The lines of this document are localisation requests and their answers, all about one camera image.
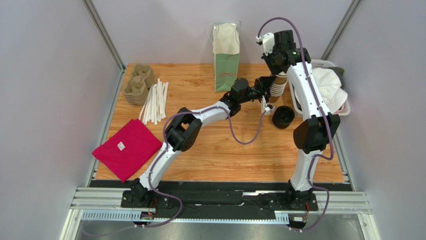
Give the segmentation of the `stack of paper cups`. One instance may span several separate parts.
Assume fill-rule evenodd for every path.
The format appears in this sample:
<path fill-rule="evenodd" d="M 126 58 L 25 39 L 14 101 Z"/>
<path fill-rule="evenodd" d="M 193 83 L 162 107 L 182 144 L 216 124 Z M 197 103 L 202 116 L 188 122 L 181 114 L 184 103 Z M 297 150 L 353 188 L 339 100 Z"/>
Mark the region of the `stack of paper cups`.
<path fill-rule="evenodd" d="M 288 82 L 288 75 L 284 72 L 274 75 L 275 80 L 270 87 L 270 98 L 271 104 L 276 103 L 279 97 L 284 93 L 285 87 Z"/>

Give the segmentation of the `green white paper bag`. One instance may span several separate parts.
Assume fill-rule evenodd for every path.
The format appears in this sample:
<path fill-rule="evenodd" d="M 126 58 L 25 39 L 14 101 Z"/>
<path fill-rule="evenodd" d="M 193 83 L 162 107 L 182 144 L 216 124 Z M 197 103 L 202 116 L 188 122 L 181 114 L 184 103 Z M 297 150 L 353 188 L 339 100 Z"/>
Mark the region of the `green white paper bag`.
<path fill-rule="evenodd" d="M 227 92 L 238 75 L 240 62 L 241 22 L 212 22 L 207 27 L 207 36 L 212 44 L 214 91 Z"/>

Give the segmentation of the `stack of pulp cup carriers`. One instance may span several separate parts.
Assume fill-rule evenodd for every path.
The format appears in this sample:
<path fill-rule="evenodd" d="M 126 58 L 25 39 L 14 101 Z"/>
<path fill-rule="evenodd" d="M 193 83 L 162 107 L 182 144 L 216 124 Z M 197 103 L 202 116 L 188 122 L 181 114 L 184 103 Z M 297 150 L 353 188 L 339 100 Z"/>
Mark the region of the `stack of pulp cup carriers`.
<path fill-rule="evenodd" d="M 131 69 L 130 79 L 124 83 L 122 89 L 124 98 L 131 105 L 143 105 L 154 83 L 155 75 L 152 66 L 135 64 Z"/>

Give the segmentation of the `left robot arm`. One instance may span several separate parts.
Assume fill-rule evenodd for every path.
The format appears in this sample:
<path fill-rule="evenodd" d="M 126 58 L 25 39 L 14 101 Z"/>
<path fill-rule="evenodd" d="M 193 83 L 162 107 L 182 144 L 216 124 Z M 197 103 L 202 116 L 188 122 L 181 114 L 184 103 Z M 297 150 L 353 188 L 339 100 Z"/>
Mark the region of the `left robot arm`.
<path fill-rule="evenodd" d="M 241 110 L 243 103 L 255 100 L 268 102 L 275 80 L 274 76 L 262 76 L 250 86 L 247 79 L 238 78 L 230 91 L 215 104 L 197 110 L 183 107 L 171 116 L 163 127 L 164 142 L 158 155 L 148 169 L 132 181 L 130 189 L 123 192 L 122 206 L 127 208 L 132 204 L 147 208 L 154 201 L 157 187 L 167 169 L 179 155 L 194 145 L 201 129 L 218 121 L 230 121 Z"/>

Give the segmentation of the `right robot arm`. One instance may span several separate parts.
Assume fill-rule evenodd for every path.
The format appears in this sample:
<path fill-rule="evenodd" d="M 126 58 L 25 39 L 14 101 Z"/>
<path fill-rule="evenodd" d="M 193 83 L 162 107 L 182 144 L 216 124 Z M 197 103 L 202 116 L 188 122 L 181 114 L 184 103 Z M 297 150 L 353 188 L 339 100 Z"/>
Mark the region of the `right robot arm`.
<path fill-rule="evenodd" d="M 313 199 L 315 168 L 326 146 L 332 144 L 341 120 L 325 104 L 315 82 L 309 53 L 306 48 L 296 46 L 292 30 L 266 33 L 258 36 L 256 42 L 263 47 L 262 59 L 271 74 L 287 74 L 301 105 L 303 122 L 293 132 L 297 161 L 285 191 L 288 207 L 299 209 Z"/>

